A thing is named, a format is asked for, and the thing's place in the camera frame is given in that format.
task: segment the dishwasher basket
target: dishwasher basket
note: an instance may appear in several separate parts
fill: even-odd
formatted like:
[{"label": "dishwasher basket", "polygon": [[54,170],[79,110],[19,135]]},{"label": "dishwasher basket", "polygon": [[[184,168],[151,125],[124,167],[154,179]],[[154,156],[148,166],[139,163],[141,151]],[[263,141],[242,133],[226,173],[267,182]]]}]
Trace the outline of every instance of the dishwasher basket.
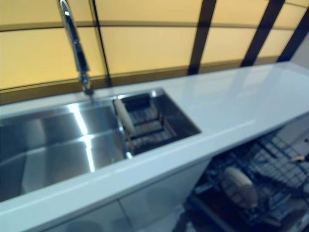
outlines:
[{"label": "dishwasher basket", "polygon": [[[222,180],[227,167],[241,170],[252,181],[258,204],[239,207],[239,213],[249,225],[254,225],[270,213],[278,219],[285,217],[289,209],[284,203],[291,197],[304,198],[308,203],[309,163],[292,162],[291,159],[297,156],[299,154],[292,147],[271,133],[214,157],[205,174],[219,191],[224,190]],[[239,192],[234,194],[238,195],[235,198],[239,201],[245,201]]]}]

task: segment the countertop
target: countertop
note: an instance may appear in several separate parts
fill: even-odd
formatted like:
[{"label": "countertop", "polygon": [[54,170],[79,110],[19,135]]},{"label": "countertop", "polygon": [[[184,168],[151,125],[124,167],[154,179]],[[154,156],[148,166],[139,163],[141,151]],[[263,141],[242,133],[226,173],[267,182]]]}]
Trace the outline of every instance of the countertop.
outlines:
[{"label": "countertop", "polygon": [[[309,70],[290,62],[96,90],[96,97],[162,87],[202,133],[0,204],[0,231],[24,231],[121,197],[309,112]],[[0,107],[1,116],[84,101],[83,93]]]}]

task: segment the chrome faucet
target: chrome faucet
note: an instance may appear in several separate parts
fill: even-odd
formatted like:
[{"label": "chrome faucet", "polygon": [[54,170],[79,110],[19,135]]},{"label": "chrome faucet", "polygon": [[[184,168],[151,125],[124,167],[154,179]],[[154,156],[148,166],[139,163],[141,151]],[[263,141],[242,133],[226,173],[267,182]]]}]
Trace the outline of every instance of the chrome faucet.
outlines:
[{"label": "chrome faucet", "polygon": [[80,43],[76,26],[73,20],[73,16],[70,7],[66,0],[59,0],[59,10],[62,17],[64,28],[66,29],[69,41],[71,43],[74,59],[76,63],[76,69],[79,71],[79,82],[83,86],[83,91],[86,95],[93,94],[93,88],[90,77],[87,74],[89,70],[86,57],[84,56],[83,48]]}]

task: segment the stainless steel sink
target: stainless steel sink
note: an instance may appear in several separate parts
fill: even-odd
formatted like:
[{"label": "stainless steel sink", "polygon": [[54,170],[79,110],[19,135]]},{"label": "stainless steel sink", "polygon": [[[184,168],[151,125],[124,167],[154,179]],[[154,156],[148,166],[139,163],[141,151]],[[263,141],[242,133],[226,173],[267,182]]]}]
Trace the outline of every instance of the stainless steel sink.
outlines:
[{"label": "stainless steel sink", "polygon": [[[123,100],[140,134],[126,132],[113,106],[116,98]],[[149,110],[158,119],[151,118]],[[148,121],[141,122],[139,117],[144,116]],[[149,125],[156,125],[155,130],[143,133]],[[0,202],[196,133],[198,128],[162,89],[3,118]]]}]

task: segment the white cabinet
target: white cabinet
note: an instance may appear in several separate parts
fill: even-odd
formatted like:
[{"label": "white cabinet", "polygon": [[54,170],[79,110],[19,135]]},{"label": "white cabinet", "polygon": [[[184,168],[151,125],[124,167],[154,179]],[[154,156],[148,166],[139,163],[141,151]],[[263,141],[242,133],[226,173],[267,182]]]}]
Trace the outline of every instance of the white cabinet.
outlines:
[{"label": "white cabinet", "polygon": [[128,219],[117,201],[46,230],[46,232],[132,231]]},{"label": "white cabinet", "polygon": [[134,229],[150,224],[182,204],[209,162],[202,161],[121,198],[120,204]]}]

